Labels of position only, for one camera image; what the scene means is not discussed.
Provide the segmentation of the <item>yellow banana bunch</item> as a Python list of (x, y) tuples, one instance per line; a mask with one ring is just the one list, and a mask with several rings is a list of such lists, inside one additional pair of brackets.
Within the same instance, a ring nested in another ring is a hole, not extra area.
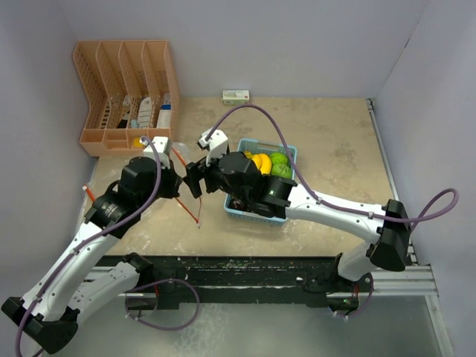
[(271, 162), (271, 159), (268, 155), (266, 155), (264, 153), (253, 154), (249, 151), (244, 151), (243, 153), (244, 153), (246, 158), (251, 159), (255, 163), (258, 170), (263, 175), (269, 175), (271, 173), (272, 162)]

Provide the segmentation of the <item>clear zip bag orange zipper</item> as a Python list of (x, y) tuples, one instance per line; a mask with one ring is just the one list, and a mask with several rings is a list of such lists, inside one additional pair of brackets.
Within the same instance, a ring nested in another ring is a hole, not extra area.
[[(180, 142), (174, 142), (170, 153), (176, 173), (185, 179), (187, 175), (186, 166), (192, 162), (190, 150)], [(200, 215), (202, 210), (202, 199), (195, 199), (190, 188), (183, 182), (178, 189), (179, 197), (176, 198), (178, 204), (189, 214), (195, 222), (197, 228), (201, 228)]]

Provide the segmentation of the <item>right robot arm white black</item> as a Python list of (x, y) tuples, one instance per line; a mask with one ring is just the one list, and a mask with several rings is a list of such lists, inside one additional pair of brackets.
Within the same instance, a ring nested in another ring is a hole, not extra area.
[(405, 270), (411, 228), (400, 222), (406, 216), (401, 202), (391, 199), (380, 206), (319, 197), (290, 178), (261, 174), (241, 152), (189, 163), (186, 173), (184, 181), (196, 198), (221, 190), (254, 215), (316, 222), (362, 239), (362, 244), (336, 258), (330, 280), (339, 291), (349, 290), (377, 268)]

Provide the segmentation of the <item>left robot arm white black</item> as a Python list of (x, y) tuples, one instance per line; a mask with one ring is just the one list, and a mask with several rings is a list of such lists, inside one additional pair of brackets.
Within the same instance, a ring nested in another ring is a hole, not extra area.
[(88, 287), (81, 285), (155, 200), (178, 196), (180, 184), (169, 158), (129, 161), (120, 178), (93, 201), (70, 245), (48, 273), (22, 297), (9, 297), (3, 303), (1, 310), (18, 327), (17, 356), (22, 354), (23, 335), (39, 345), (38, 355), (57, 353), (74, 337), (80, 323), (113, 297), (150, 288), (152, 263), (136, 253), (126, 255)]

